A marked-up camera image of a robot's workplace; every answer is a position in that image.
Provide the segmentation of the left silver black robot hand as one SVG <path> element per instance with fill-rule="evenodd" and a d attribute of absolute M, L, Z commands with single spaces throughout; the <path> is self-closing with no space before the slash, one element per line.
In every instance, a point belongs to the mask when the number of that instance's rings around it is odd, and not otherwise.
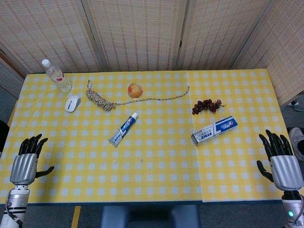
<path fill-rule="evenodd" d="M 48 138 L 41 139 L 42 134 L 26 138 L 20 145 L 19 153 L 15 157 L 10 182 L 14 185 L 30 185 L 35 179 L 46 176 L 54 170 L 50 166 L 45 171 L 37 171 L 38 159 L 44 143 Z"/>

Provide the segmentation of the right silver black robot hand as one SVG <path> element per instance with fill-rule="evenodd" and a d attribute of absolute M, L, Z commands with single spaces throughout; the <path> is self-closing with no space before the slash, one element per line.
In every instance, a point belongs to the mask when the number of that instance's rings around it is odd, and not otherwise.
<path fill-rule="evenodd" d="M 267 136 L 260 134 L 259 138 L 263 143 L 271 171 L 268 172 L 258 160 L 256 164 L 259 172 L 281 191 L 299 191 L 304 186 L 304 180 L 289 141 L 284 135 L 277 135 L 268 129 L 266 134 Z"/>

